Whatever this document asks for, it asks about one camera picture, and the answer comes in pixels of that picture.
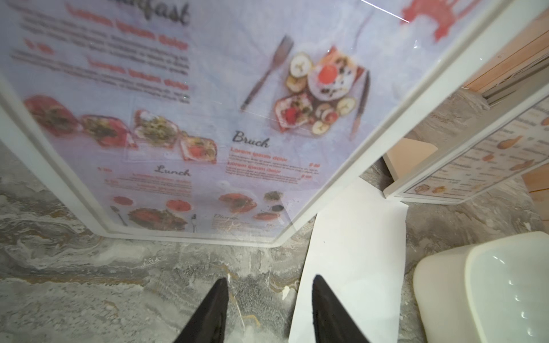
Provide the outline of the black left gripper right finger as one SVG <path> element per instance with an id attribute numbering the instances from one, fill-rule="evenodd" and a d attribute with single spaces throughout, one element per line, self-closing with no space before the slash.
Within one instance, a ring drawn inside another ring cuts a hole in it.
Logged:
<path id="1" fill-rule="evenodd" d="M 313 327 L 316 343 L 369 343 L 321 275 L 313 280 Z"/>

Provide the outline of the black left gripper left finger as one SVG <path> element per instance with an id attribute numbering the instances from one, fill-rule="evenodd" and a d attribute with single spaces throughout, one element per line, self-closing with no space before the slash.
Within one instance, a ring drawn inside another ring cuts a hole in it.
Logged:
<path id="1" fill-rule="evenodd" d="M 223 343 L 229 302 L 228 281 L 218 279 L 174 343 Z"/>

